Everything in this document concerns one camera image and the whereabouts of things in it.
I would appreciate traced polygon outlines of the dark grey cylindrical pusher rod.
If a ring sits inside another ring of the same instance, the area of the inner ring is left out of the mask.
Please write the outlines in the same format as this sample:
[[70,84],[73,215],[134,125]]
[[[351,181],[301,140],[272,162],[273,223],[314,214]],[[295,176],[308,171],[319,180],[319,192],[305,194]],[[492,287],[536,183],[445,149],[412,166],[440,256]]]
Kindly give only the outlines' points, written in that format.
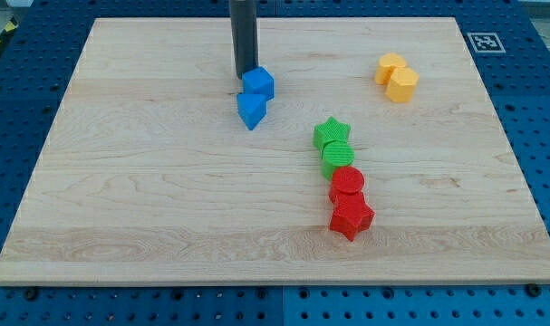
[[236,76],[258,66],[256,3],[254,0],[229,0],[231,34],[235,56]]

